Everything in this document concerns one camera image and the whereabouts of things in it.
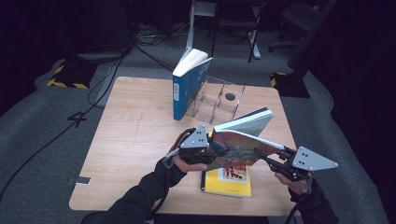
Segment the wooden table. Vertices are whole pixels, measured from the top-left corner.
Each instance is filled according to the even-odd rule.
[[[246,86],[236,116],[267,105],[274,117],[260,137],[295,148],[290,127],[275,89]],[[172,80],[119,77],[80,176],[90,185],[76,185],[70,199],[75,210],[107,210],[143,175],[154,170],[178,135],[200,120],[173,120]],[[171,188],[159,213],[230,216],[286,216],[294,203],[265,161],[251,167],[252,197],[203,193],[201,172],[186,175]]]

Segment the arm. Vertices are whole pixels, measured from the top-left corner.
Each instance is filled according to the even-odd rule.
[[[323,190],[320,188],[318,181],[312,179],[311,193],[304,194],[302,188],[297,182],[291,182],[285,176],[276,173],[279,181],[289,187],[291,201],[297,203],[297,209],[300,211],[305,224],[338,223],[339,218],[335,215],[329,201],[326,199]],[[306,181],[302,181],[303,186],[309,189]]]
[[[203,171],[204,164],[188,165],[178,155],[173,158],[175,165],[169,169],[169,187],[175,186],[188,171]],[[105,213],[100,223],[143,224],[151,215],[151,209],[156,201],[165,193],[167,168],[161,161],[157,162],[154,172],[143,176],[137,186],[129,189]]]

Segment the colorful book cover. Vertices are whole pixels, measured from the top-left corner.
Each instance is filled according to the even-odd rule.
[[[284,146],[265,139],[231,130],[212,133],[212,142],[208,152],[216,152],[218,156],[208,165],[208,170],[235,166],[251,166],[260,158],[255,149],[265,155],[282,152]]]
[[[202,190],[207,193],[249,198],[251,197],[249,167],[235,166],[203,172]]]
[[[209,58],[194,66],[183,76],[173,76],[174,119],[181,120],[187,108],[194,100],[206,80],[208,66],[213,58]]]

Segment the clear acrylic book holder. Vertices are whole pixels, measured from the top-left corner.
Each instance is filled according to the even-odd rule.
[[[207,76],[186,115],[212,125],[230,121],[242,99],[244,88]]]

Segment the blue book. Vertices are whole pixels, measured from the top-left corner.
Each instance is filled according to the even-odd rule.
[[[173,73],[174,119],[181,120],[206,80],[213,58],[198,49],[187,50]]]

